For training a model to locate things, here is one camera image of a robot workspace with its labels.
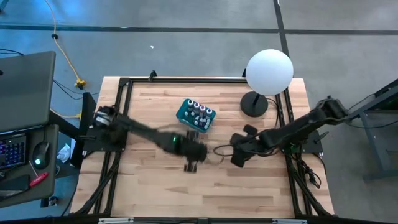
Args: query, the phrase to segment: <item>keyboard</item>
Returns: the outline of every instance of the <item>keyboard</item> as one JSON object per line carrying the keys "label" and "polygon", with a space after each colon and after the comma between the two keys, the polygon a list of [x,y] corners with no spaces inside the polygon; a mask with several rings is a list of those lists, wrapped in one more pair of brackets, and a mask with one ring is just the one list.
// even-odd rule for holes
{"label": "keyboard", "polygon": [[26,162],[26,135],[0,136],[0,170]]}

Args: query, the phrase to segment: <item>butcher block tabletop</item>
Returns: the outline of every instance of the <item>butcher block tabletop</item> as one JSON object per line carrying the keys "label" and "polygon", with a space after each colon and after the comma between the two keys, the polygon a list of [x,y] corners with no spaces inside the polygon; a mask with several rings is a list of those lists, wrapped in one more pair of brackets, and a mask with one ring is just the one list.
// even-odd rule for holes
{"label": "butcher block tabletop", "polygon": [[[104,77],[97,107],[114,104],[119,78]],[[208,132],[200,134],[209,153],[208,159],[198,164],[196,174],[183,171],[184,158],[166,154],[155,144],[129,134],[120,161],[111,215],[294,217],[285,157],[281,152],[270,157],[254,156],[244,168],[234,166],[228,157],[221,162],[222,158],[212,153],[214,147],[228,144],[233,133],[244,134],[246,124],[258,130],[275,126],[277,111],[271,101],[266,113],[259,118],[248,117],[240,110],[239,102],[249,91],[251,89],[245,83],[134,83],[128,116],[150,127],[185,133],[187,126],[180,124],[175,114],[186,98],[212,108],[217,114]],[[295,118],[310,111],[303,79],[294,78],[289,93]],[[285,100],[281,97],[288,123]],[[225,147],[223,152],[227,154],[231,150]],[[81,208],[94,192],[100,180],[103,159],[103,152],[94,152],[83,161],[71,212]],[[309,184],[307,177],[309,189],[324,208],[333,213],[322,163],[312,154],[304,154],[303,160],[322,180],[320,189],[317,189]],[[109,184],[104,190],[101,211],[108,198],[108,187]],[[297,194],[300,208],[304,211],[302,193],[298,190]]]}

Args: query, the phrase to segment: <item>concrete floor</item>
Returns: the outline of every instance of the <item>concrete floor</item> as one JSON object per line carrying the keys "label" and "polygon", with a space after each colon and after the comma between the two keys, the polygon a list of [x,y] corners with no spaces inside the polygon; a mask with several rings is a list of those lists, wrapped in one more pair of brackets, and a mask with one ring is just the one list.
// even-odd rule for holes
{"label": "concrete floor", "polygon": [[[286,29],[397,30],[395,0],[280,0]],[[52,0],[59,24],[118,27],[277,28],[272,0]],[[9,1],[0,24],[52,25],[43,0]],[[0,47],[25,54],[54,50],[55,79],[72,88],[75,77],[50,38],[50,31],[0,30]],[[59,42],[87,91],[100,90],[105,75],[241,75],[263,49],[281,49],[278,34],[167,32],[59,32]],[[295,77],[305,79],[311,106],[331,95],[348,108],[395,80],[398,36],[287,35]],[[80,101],[53,88],[52,108],[76,114]],[[375,172],[364,131],[346,125],[322,127],[331,198],[345,218],[396,222],[398,178],[365,184]],[[29,205],[0,209],[0,220],[60,215],[72,194],[71,179],[58,179],[57,208]]]}

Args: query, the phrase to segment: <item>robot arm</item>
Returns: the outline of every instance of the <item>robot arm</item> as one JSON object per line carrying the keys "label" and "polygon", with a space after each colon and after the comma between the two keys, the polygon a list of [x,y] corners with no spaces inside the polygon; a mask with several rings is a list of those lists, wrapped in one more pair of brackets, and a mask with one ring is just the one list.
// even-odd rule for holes
{"label": "robot arm", "polygon": [[184,171],[187,172],[195,172],[196,163],[203,162],[207,156],[206,145],[189,136],[150,128],[128,116],[121,115],[115,107],[100,107],[95,114],[93,126],[103,130],[100,136],[102,141],[116,144],[128,131],[152,141],[165,152],[186,157],[188,164],[185,165]]}
{"label": "robot arm", "polygon": [[303,142],[319,127],[325,124],[340,124],[347,116],[348,112],[340,101],[329,96],[319,101],[308,114],[281,128],[267,129],[257,133],[254,127],[246,126],[245,131],[248,133],[246,137],[235,133],[230,140],[234,148],[231,162],[243,167],[244,162],[255,154],[261,156],[277,147]]}

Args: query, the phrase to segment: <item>red handle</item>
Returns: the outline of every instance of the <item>red handle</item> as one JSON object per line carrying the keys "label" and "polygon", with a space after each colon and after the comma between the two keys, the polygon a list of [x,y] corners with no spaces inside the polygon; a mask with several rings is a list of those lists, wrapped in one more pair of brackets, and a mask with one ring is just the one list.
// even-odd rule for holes
{"label": "red handle", "polygon": [[45,178],[49,175],[48,172],[38,175],[30,184],[30,187],[36,186],[37,184],[41,183]]}

